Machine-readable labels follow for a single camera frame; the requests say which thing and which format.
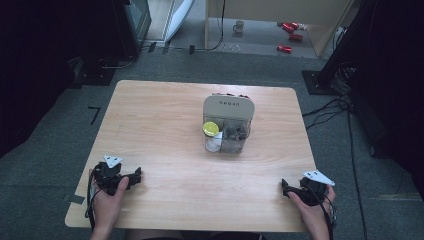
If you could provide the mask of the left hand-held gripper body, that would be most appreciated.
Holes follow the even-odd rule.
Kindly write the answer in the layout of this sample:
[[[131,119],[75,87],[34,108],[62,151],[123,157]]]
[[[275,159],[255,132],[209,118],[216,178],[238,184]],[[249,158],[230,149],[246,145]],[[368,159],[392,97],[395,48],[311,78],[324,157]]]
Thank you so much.
[[[121,161],[121,157],[105,155],[104,161],[99,162],[92,170],[98,187],[111,196],[115,195],[118,185],[123,178],[123,175],[120,174]]]

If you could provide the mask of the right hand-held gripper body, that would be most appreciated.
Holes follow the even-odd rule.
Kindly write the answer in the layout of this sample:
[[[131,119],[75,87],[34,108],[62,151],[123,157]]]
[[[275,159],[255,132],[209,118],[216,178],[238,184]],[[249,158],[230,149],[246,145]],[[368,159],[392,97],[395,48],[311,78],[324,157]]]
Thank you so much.
[[[326,186],[334,186],[335,182],[319,170],[314,170],[304,172],[299,185],[299,188],[287,186],[287,192],[294,192],[308,206],[316,206],[324,201]]]

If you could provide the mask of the person's right hand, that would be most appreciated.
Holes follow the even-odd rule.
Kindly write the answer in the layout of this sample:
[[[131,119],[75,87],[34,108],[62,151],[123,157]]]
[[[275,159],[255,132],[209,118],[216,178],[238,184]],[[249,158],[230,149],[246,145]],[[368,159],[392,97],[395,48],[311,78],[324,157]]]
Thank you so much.
[[[336,194],[332,186],[327,185],[327,198],[322,203],[324,210],[320,205],[308,206],[301,201],[301,199],[293,192],[289,192],[290,200],[298,208],[301,220],[303,221],[306,229],[309,232],[312,230],[327,230],[329,232],[330,226],[327,225],[326,217],[332,218],[334,213],[334,200]]]

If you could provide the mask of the person's left hand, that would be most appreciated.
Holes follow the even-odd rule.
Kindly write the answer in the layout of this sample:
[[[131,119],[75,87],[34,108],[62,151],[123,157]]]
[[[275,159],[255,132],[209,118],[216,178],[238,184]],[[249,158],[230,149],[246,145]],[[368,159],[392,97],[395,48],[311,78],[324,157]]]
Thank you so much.
[[[111,196],[99,187],[96,187],[98,193],[94,197],[94,229],[113,230],[121,212],[123,197],[127,189],[128,182],[129,178],[123,177],[114,196]]]

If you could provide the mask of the grey tape strip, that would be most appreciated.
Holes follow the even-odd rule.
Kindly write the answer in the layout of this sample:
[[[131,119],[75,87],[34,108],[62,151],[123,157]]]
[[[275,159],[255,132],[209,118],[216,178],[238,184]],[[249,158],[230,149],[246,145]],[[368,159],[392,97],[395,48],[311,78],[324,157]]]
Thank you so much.
[[[62,197],[62,200],[65,201],[65,202],[69,202],[69,203],[82,204],[84,202],[85,198],[82,197],[82,196],[78,196],[78,195],[65,194]]]

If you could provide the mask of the dark items in organizer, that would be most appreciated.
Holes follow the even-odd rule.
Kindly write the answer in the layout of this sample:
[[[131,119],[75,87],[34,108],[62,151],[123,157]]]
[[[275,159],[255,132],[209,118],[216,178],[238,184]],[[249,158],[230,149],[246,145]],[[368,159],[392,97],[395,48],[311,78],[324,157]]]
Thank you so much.
[[[250,135],[250,122],[226,120],[223,125],[221,152],[239,154]]]

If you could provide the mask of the clear organizer box beige lid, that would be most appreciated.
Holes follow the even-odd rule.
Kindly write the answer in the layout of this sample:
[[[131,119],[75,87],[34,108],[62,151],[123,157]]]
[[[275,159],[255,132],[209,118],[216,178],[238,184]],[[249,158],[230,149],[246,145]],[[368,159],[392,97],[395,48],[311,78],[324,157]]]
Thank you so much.
[[[203,124],[215,122],[222,133],[226,120],[243,120],[251,122],[255,112],[253,101],[244,95],[212,94],[203,103]]]

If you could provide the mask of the black stand base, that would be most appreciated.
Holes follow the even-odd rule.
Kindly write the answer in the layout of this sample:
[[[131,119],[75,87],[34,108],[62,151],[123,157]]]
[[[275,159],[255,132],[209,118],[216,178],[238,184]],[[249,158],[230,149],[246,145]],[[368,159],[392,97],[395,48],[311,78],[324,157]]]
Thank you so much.
[[[302,77],[310,95],[336,95],[328,79],[320,71],[303,70]]]

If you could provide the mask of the dark cabinet with glass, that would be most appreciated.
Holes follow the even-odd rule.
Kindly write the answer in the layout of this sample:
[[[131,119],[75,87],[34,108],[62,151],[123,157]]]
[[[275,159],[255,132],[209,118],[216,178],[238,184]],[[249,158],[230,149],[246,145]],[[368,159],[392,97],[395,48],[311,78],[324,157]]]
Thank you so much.
[[[137,57],[151,24],[147,0],[112,0],[123,58]]]

